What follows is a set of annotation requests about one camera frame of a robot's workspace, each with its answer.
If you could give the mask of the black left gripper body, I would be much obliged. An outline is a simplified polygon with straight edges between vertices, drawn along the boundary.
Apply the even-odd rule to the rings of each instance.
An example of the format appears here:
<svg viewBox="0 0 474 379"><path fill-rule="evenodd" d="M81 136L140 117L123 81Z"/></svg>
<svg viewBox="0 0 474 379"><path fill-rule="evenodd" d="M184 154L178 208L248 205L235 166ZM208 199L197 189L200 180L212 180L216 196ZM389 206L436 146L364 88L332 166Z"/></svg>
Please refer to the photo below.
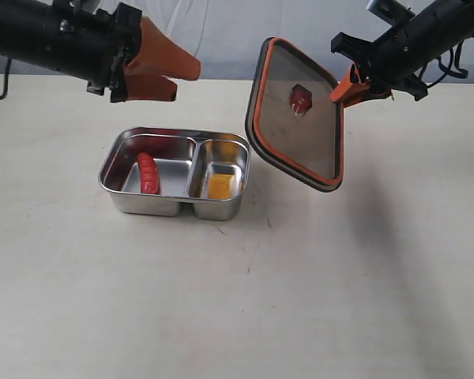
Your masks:
<svg viewBox="0 0 474 379"><path fill-rule="evenodd" d="M125 66L141 46L142 11L109 13L89 1L0 1L0 55L86 81L88 92L125 102Z"/></svg>

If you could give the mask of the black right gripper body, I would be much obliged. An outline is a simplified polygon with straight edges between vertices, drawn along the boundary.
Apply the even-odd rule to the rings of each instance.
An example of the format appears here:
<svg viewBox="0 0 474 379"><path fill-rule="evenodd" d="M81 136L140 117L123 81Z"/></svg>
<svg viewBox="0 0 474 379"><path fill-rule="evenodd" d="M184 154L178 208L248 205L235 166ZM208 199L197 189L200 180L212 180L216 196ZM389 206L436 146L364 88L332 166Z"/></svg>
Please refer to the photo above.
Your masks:
<svg viewBox="0 0 474 379"><path fill-rule="evenodd" d="M421 100L430 87L423 81L428 64L445 53L450 60L439 63L441 77L468 77L460 59L464 41L474 38L474 1L434 1L409 21L389 26L374 41L343 32L331 41L331 51L349 58L371 85L363 101L386 99L394 90Z"/></svg>

